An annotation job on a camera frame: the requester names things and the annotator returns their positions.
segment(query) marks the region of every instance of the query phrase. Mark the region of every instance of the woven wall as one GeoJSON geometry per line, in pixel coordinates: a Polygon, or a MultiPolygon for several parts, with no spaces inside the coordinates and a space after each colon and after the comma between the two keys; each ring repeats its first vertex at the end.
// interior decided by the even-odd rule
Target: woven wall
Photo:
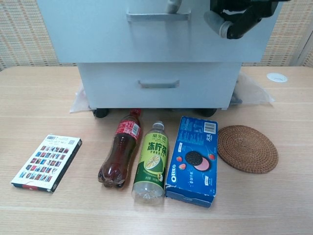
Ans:
{"type": "MultiPolygon", "coordinates": [[[[246,66],[288,66],[309,23],[313,0],[284,4],[260,63],[246,66]]],[[[11,66],[60,64],[35,0],[0,0],[0,70],[11,66]]],[[[304,65],[313,67],[313,51],[304,65]]]]}
{"type": "Polygon", "coordinates": [[[313,68],[313,47],[311,47],[311,51],[308,53],[303,65],[313,68]]]}

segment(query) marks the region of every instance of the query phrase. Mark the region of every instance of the woven coaster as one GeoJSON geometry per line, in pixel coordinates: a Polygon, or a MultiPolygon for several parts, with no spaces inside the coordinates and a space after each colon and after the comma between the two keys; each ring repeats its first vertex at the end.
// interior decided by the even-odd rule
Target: woven coaster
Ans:
{"type": "Polygon", "coordinates": [[[219,131],[219,156],[238,170],[263,174],[278,163],[274,144],[261,132],[247,126],[228,126],[219,131]]]}

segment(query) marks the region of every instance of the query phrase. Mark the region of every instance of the yellow-green label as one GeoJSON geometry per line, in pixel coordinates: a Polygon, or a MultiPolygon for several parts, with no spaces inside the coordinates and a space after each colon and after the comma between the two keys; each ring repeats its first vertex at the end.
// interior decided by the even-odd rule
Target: yellow-green label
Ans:
{"type": "Polygon", "coordinates": [[[134,184],[151,182],[164,187],[168,155],[168,139],[160,133],[150,133],[144,138],[134,184]]]}

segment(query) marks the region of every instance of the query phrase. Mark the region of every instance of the bottle cap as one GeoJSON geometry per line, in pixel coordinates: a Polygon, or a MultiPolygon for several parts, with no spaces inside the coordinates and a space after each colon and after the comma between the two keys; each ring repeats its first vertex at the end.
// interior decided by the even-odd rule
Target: bottle cap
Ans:
{"type": "Polygon", "coordinates": [[[162,121],[156,121],[156,122],[153,124],[152,127],[153,127],[153,128],[156,128],[156,129],[162,129],[162,130],[164,130],[164,124],[163,124],[162,121]]]}
{"type": "Polygon", "coordinates": [[[141,109],[131,109],[130,114],[140,116],[141,114],[141,109]]]}

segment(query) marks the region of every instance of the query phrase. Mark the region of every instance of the coca-cola bottle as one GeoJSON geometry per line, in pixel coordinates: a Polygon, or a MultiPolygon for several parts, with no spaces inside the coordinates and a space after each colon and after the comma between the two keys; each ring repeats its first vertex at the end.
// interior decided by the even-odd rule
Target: coca-cola bottle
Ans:
{"type": "Polygon", "coordinates": [[[109,156],[98,173],[98,181],[105,187],[121,188],[125,183],[130,159],[140,135],[140,113],[140,109],[131,109],[117,128],[109,156]]]}

